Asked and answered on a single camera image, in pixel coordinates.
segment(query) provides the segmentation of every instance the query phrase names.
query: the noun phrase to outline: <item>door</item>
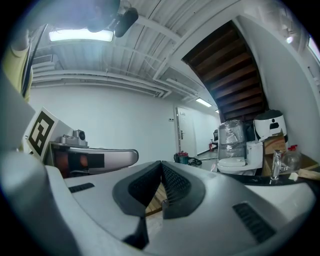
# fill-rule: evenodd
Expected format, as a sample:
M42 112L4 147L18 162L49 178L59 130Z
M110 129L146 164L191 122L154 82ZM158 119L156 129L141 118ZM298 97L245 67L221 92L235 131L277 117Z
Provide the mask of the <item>door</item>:
M177 128L179 151L189 154L189 157L196 156L196 138L192 112L189 109L177 107Z

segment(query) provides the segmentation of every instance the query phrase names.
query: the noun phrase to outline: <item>ceiling beam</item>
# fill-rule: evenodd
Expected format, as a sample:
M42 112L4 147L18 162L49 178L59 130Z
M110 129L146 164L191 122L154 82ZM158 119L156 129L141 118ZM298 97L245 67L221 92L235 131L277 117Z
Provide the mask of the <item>ceiling beam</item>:
M152 30L155 30L169 38L171 38L173 41L175 42L178 42L181 37L179 35L177 35L176 33L174 33L172 30L170 30L169 28L165 27L165 26L162 26L160 25L159 23L151 20L151 19L148 19L146 17L143 17L143 16L140 16L139 15L139 18L137 19L136 21L137 24L140 24L140 25L144 25Z

